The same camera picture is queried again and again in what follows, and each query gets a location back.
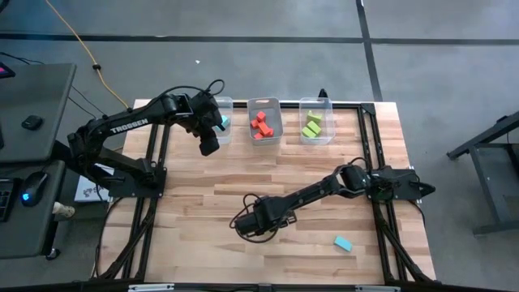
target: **keyboard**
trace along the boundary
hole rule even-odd
[[[21,182],[19,178],[0,178],[0,222],[5,222],[9,218]]]

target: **concrete floor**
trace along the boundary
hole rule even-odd
[[[53,3],[80,33],[362,35],[354,0]],[[364,4],[372,37],[519,37],[519,20],[513,14],[519,2],[512,0],[364,0]],[[34,0],[13,1],[0,15],[0,32],[68,33],[43,1]],[[90,42],[88,46],[102,64],[107,82],[130,103],[176,84],[204,86],[216,78],[225,79],[225,94],[235,99],[298,99],[326,88],[333,100],[373,101],[362,44]],[[0,40],[0,50],[42,62],[75,62],[75,86],[106,112],[121,109],[99,84],[77,42]],[[490,212],[470,158],[450,161],[445,156],[497,118],[519,109],[513,87],[519,67],[517,47],[374,45],[373,51],[383,99],[398,104],[411,163],[423,181],[437,187],[424,200],[423,209],[438,279],[519,290],[519,231],[482,238],[472,235],[474,227],[491,222]],[[74,93],[71,96],[82,102]],[[87,119],[68,104],[60,139]],[[510,140],[518,141],[519,135],[511,133]],[[117,147],[122,142],[123,137],[117,137],[107,145]],[[4,271],[0,286],[86,279],[100,226],[99,221],[63,226],[60,260],[0,260]]]

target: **yellow cable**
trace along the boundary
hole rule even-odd
[[[90,58],[92,59],[92,62],[94,62],[94,65],[99,65],[99,64],[97,64],[96,59],[92,55],[92,52],[90,52],[90,49],[88,49],[88,47],[83,43],[83,41],[81,41],[81,38],[78,36],[77,33],[75,33],[75,30],[72,28],[72,26],[70,26],[69,23],[59,14],[59,12],[56,10],[56,8],[54,8],[54,6],[52,4],[50,4],[49,0],[45,0],[45,1],[49,5],[50,9],[52,9],[54,11],[54,13],[59,17],[59,19],[68,27],[68,29],[70,29],[71,32],[74,33],[75,38],[78,39],[79,43],[84,47],[84,50],[87,51],[88,56],[90,56]],[[108,86],[108,84],[106,84],[105,80],[103,79],[103,75],[101,74],[101,69],[95,69],[95,70],[97,72],[97,75],[99,76],[99,79],[105,86],[105,88],[110,93],[112,93],[112,95],[114,97],[116,97],[119,101],[121,101],[121,103],[125,106],[125,108],[128,108],[128,104],[126,102],[124,102],[124,100],[121,97],[119,97],[119,95],[117,95],[117,93],[115,93],[114,90],[112,90],[112,88],[110,88]]]

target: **plastic container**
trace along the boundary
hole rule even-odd
[[[251,125],[249,125],[253,145],[274,145],[281,142],[281,137],[283,136],[283,121],[281,119],[281,107],[277,98],[265,97],[251,99],[247,102],[247,111],[249,113],[249,122],[255,119],[260,111],[263,111],[266,115],[267,125],[274,129],[274,135],[272,137],[255,139],[254,135],[258,130],[253,129]]]
[[[303,144],[325,145],[335,137],[332,108],[332,101],[327,97],[304,97],[299,101],[299,130]],[[315,138],[305,137],[302,134],[302,129],[307,126],[307,115],[310,110],[312,114],[321,116],[319,124],[321,132]]]
[[[229,125],[225,127],[225,131],[218,127],[214,127],[214,131],[217,133],[219,144],[229,144],[233,127],[233,99],[230,97],[214,97],[214,99],[217,101],[220,114],[229,119]]]

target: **wooden tabletop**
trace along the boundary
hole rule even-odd
[[[137,100],[135,107],[147,102]],[[393,168],[408,167],[396,104],[376,103],[375,107],[386,163]],[[336,166],[362,156],[358,118],[353,110],[334,110],[337,134],[324,146],[300,143],[296,109],[284,109],[282,115],[285,135],[281,144],[255,147],[250,141],[247,110],[235,109],[231,143],[209,157],[200,155],[198,139],[179,126],[172,127],[165,162],[165,196],[157,209],[146,281],[384,282],[373,212],[365,196],[354,200],[329,196],[309,204],[297,211],[296,224],[280,230],[268,243],[247,243],[228,227],[230,219],[242,209],[245,194],[289,194],[319,181]],[[144,157],[150,129],[148,126],[129,131],[123,153]],[[370,128],[368,132],[372,142]],[[160,141],[159,136],[155,160]],[[102,271],[126,244],[134,207],[135,200],[124,199],[113,210],[102,240]],[[402,201],[395,202],[395,210],[403,246],[424,273],[434,278],[420,213]],[[333,246],[337,235],[351,241],[351,252]],[[397,277],[392,248],[388,253],[393,275]]]

